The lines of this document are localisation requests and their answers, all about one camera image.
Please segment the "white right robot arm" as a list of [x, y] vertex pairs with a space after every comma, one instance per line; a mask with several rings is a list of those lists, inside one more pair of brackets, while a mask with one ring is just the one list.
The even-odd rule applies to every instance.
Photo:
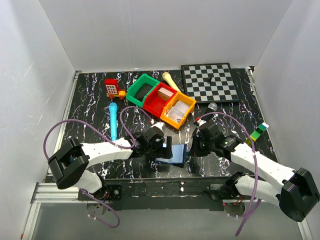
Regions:
[[302, 222], [320, 201], [320, 193], [312, 174], [305, 168], [295, 170], [281, 165], [252, 148], [234, 135], [224, 136], [218, 126], [198, 119], [192, 134], [190, 155], [205, 157], [215, 153], [218, 157], [258, 173], [258, 180], [237, 172], [218, 189], [221, 195], [235, 198], [239, 195], [255, 196], [279, 206], [290, 219]]

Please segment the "navy blue card holder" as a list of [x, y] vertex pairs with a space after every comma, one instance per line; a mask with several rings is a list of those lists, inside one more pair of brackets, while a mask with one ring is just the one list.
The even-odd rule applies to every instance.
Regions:
[[175, 144], [171, 147], [172, 157], [171, 158], [156, 158], [155, 162], [159, 164], [167, 164], [183, 168], [187, 158], [187, 145], [186, 144]]

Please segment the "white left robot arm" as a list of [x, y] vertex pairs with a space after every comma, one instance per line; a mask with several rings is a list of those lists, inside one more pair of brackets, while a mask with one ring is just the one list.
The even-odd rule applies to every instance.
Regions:
[[126, 136], [115, 141], [80, 143], [72, 138], [48, 159], [48, 165], [59, 190], [77, 187], [95, 195], [106, 187], [103, 178], [89, 168], [115, 160], [148, 156], [170, 159], [172, 137], [164, 137], [162, 123], [146, 132]]

